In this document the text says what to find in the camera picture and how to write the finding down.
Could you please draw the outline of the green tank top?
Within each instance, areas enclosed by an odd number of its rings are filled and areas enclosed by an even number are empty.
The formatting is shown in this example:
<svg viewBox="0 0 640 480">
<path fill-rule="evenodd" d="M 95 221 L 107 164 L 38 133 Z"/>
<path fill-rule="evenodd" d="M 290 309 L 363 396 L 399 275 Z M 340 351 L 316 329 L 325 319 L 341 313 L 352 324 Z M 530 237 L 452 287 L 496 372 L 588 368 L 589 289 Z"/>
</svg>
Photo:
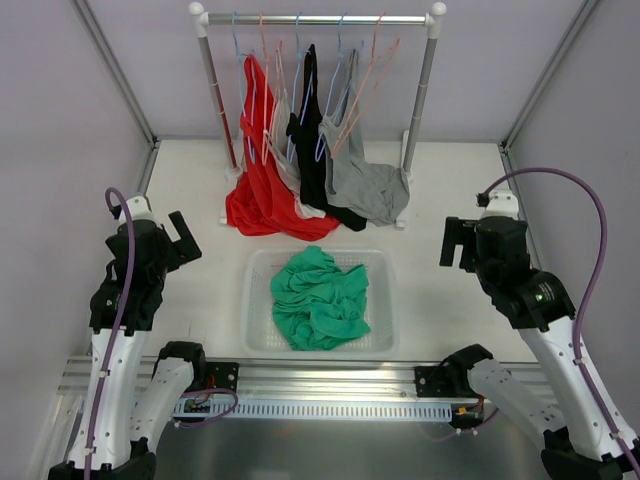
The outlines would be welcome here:
<svg viewBox="0 0 640 480">
<path fill-rule="evenodd" d="M 342 269 L 318 246 L 295 254 L 270 281 L 273 322 L 294 351 L 330 351 L 371 333 L 365 320 L 369 279 Z"/>
</svg>

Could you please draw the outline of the pink wire hanger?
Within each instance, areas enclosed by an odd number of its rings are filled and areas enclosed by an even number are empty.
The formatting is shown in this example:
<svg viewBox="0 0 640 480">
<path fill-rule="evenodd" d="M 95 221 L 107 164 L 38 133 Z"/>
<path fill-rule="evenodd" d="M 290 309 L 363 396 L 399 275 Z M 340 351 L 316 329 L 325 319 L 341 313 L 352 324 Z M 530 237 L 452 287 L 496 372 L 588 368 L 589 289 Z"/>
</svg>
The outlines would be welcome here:
<svg viewBox="0 0 640 480">
<path fill-rule="evenodd" d="M 338 155 L 343 145 L 348 141 L 349 136 L 360 122 L 380 83 L 387 75 L 389 64 L 398 50 L 400 39 L 396 37 L 387 48 L 381 52 L 377 51 L 378 34 L 382 26 L 382 21 L 386 16 L 387 12 L 383 12 L 376 21 L 369 64 L 365 75 L 360 82 L 357 94 L 353 99 L 352 107 L 344 118 L 345 125 L 342 127 L 338 135 L 338 139 L 331 151 L 333 157 Z"/>
</svg>

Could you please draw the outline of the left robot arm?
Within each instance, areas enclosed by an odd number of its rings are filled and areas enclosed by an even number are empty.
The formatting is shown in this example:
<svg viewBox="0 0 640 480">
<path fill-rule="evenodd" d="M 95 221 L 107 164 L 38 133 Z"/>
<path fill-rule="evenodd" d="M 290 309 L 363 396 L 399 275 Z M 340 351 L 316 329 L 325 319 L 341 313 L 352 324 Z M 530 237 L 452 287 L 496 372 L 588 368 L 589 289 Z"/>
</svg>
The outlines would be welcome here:
<svg viewBox="0 0 640 480">
<path fill-rule="evenodd" d="M 174 405 L 208 378 L 201 344 L 170 341 L 159 352 L 146 391 L 135 396 L 166 277 L 202 252 L 178 211 L 169 216 L 177 240 L 141 196 L 111 212 L 118 220 L 116 233 L 106 240 L 113 259 L 90 301 L 92 368 L 85 410 L 69 456 L 50 469 L 51 479 L 153 478 L 156 450 Z"/>
</svg>

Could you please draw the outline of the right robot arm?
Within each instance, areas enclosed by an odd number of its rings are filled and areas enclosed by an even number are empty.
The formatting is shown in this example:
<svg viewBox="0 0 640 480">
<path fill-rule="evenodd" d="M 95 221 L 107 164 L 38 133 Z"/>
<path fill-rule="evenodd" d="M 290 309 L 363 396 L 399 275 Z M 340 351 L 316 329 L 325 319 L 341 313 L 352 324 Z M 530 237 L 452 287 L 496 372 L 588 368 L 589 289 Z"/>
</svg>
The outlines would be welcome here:
<svg viewBox="0 0 640 480">
<path fill-rule="evenodd" d="M 456 395 L 491 401 L 537 446 L 552 479 L 620 479 L 639 470 L 639 437 L 586 362 L 575 307 L 561 281 L 531 266 L 527 224 L 506 216 L 445 221 L 441 265 L 477 276 L 492 305 L 534 354 L 556 399 L 549 405 L 474 344 L 443 364 Z"/>
</svg>

